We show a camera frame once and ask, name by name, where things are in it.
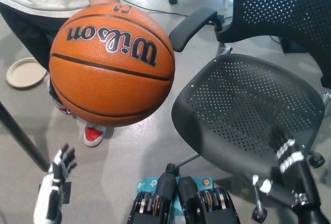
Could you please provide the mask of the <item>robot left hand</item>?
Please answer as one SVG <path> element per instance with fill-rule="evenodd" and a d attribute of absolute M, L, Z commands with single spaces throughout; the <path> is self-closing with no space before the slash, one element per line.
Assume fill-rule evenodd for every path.
<path fill-rule="evenodd" d="M 71 170 L 77 166 L 75 157 L 75 149 L 68 144 L 56 153 L 39 188 L 33 215 L 34 223 L 62 222 L 63 190 Z"/>

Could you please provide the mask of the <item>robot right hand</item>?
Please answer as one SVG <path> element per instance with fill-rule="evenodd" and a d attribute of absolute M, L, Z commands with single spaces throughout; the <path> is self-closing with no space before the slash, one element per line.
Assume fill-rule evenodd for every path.
<path fill-rule="evenodd" d="M 270 199 L 293 210 L 319 209 L 321 200 L 318 189 L 294 137 L 285 129 L 275 127 L 271 131 L 269 145 L 279 164 L 281 182 L 254 175 L 253 186 Z"/>

